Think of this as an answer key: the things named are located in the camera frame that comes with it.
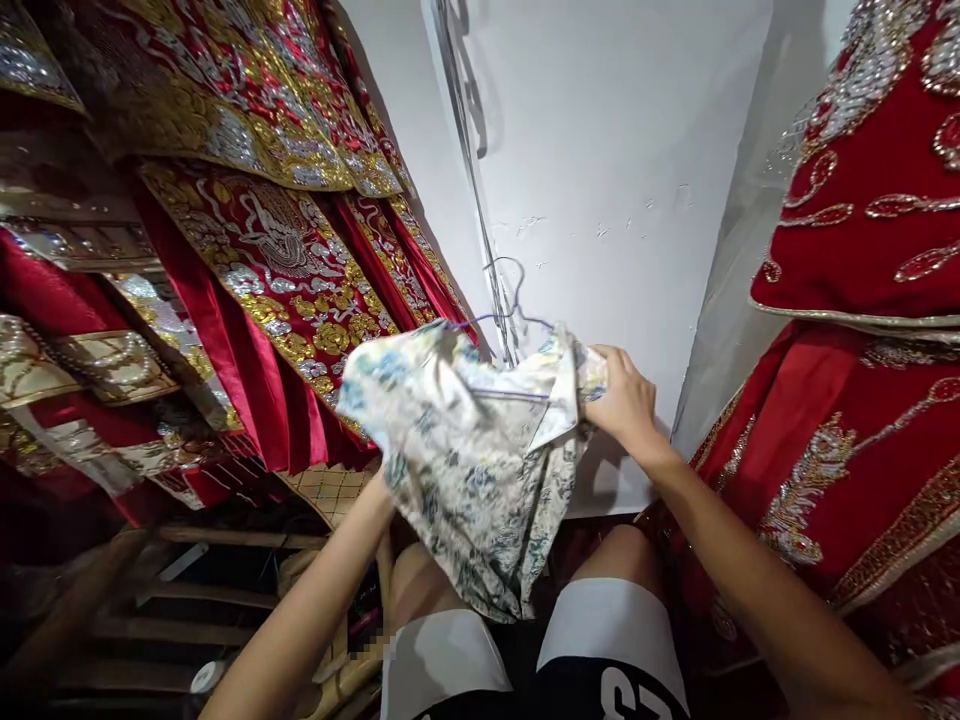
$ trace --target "human hand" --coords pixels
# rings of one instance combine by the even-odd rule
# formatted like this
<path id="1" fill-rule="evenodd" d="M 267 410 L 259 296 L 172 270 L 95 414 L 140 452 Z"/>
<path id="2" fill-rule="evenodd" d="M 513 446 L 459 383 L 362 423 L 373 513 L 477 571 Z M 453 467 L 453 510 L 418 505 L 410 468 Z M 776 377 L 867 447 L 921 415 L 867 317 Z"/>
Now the human hand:
<path id="1" fill-rule="evenodd" d="M 594 345 L 607 361 L 607 392 L 585 406 L 587 420 L 612 435 L 641 467 L 679 458 L 657 430 L 657 386 L 637 370 L 623 348 Z"/>

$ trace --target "floral shirt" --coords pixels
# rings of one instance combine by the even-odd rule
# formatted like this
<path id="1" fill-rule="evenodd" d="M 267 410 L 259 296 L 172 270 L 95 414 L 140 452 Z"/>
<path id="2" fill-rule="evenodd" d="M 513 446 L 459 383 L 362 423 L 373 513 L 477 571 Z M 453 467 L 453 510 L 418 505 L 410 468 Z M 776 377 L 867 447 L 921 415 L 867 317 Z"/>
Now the floral shirt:
<path id="1" fill-rule="evenodd" d="M 337 410 L 383 451 L 397 508 L 460 597 L 513 622 L 533 617 L 531 588 L 589 439 L 579 403 L 604 392 L 604 359 L 562 326 L 500 370 L 439 320 L 358 347 Z"/>

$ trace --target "white shorts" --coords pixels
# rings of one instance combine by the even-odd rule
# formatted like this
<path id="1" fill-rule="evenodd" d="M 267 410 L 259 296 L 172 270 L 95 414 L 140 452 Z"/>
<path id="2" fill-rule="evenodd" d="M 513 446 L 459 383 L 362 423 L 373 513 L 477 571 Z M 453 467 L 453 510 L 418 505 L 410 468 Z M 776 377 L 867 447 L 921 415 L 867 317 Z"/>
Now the white shorts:
<path id="1" fill-rule="evenodd" d="M 632 717 L 644 707 L 664 720 L 689 717 L 666 608 L 646 588 L 618 578 L 563 589 L 533 687 L 522 706 L 481 617 L 448 610 L 414 620 L 392 639 L 381 717 L 587 720 Z"/>

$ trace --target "wire hanger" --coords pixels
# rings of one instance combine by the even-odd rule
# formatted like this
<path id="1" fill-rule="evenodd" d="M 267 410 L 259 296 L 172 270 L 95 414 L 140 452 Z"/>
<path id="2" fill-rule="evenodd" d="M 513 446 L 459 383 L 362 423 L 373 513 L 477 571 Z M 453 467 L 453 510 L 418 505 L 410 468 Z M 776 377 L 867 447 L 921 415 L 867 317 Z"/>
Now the wire hanger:
<path id="1" fill-rule="evenodd" d="M 457 323 L 456 325 L 451 325 L 450 327 L 453 328 L 454 330 L 460 330 L 465 328 L 467 325 L 475 325 L 481 320 L 488 320 L 488 319 L 506 320 L 507 318 L 513 317 L 514 313 L 517 313 L 522 320 L 525 320 L 527 322 L 535 322 L 538 325 L 543 325 L 545 328 L 547 328 L 552 332 L 553 325 L 548 323 L 546 320 L 541 320 L 540 318 L 527 317 L 523 313 L 523 308 L 520 307 L 520 287 L 523 285 L 523 281 L 527 277 L 527 271 L 524 269 L 522 262 L 517 260 L 515 257 L 510 257 L 509 255 L 500 255 L 499 257 L 494 258 L 489 263 L 484 265 L 483 270 L 484 271 L 488 270 L 490 267 L 498 263 L 500 260 L 512 260 L 517 264 L 517 267 L 520 268 L 520 281 L 517 283 L 517 288 L 513 293 L 513 306 L 510 308 L 510 312 L 506 314 L 488 313 L 486 315 L 481 315 L 480 317 L 476 317 L 473 320 L 467 320 L 466 322 Z M 519 391 L 512 392 L 509 390 L 493 390 L 488 388 L 470 388 L 470 389 L 473 390 L 475 393 L 478 393 L 481 395 L 495 395 L 497 397 L 503 397 L 506 399 L 515 398 L 518 400 L 537 400 L 537 401 L 550 400 L 549 395 L 538 395 L 536 393 L 524 393 Z"/>
<path id="2" fill-rule="evenodd" d="M 527 271 L 524 269 L 522 262 L 517 260 L 515 257 L 510 257 L 509 255 L 500 255 L 498 257 L 495 257 L 493 260 L 491 260 L 490 262 L 488 262 L 486 265 L 483 266 L 484 272 L 489 270 L 490 267 L 500 262 L 501 260 L 512 260 L 517 264 L 517 267 L 520 268 L 520 281 L 517 283 L 517 288 L 513 292 L 513 306 L 510 308 L 510 312 L 506 313 L 505 315 L 501 315 L 498 313 L 487 313 L 486 315 L 481 315 L 480 317 L 474 318 L 473 320 L 467 320 L 466 322 L 458 323 L 456 325 L 451 325 L 451 327 L 455 330 L 459 330 L 459 329 L 465 328 L 467 325 L 475 325 L 481 320 L 489 320 L 489 319 L 497 319 L 497 318 L 500 320 L 506 320 L 507 318 L 513 317 L 514 313 L 517 313 L 517 315 L 519 315 L 522 320 L 526 320 L 527 322 L 535 322 L 538 325 L 543 325 L 545 328 L 552 331 L 553 325 L 548 323 L 546 320 L 541 320 L 540 318 L 528 317 L 527 315 L 524 315 L 523 308 L 520 307 L 520 287 L 523 285 L 523 281 L 526 280 L 527 278 Z"/>

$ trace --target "knee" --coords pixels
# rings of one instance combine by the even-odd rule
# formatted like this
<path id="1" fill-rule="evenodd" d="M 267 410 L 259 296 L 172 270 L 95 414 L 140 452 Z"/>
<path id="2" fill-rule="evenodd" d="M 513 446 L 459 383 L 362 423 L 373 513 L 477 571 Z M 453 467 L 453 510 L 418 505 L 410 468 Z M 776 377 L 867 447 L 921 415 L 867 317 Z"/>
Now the knee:
<path id="1" fill-rule="evenodd" d="M 664 601 L 656 549 L 646 535 L 632 525 L 613 528 L 573 579 L 604 577 L 629 580 Z"/>
<path id="2" fill-rule="evenodd" d="M 657 551 L 643 531 L 633 525 L 617 525 L 603 539 L 610 552 L 622 554 L 644 564 L 657 564 Z"/>

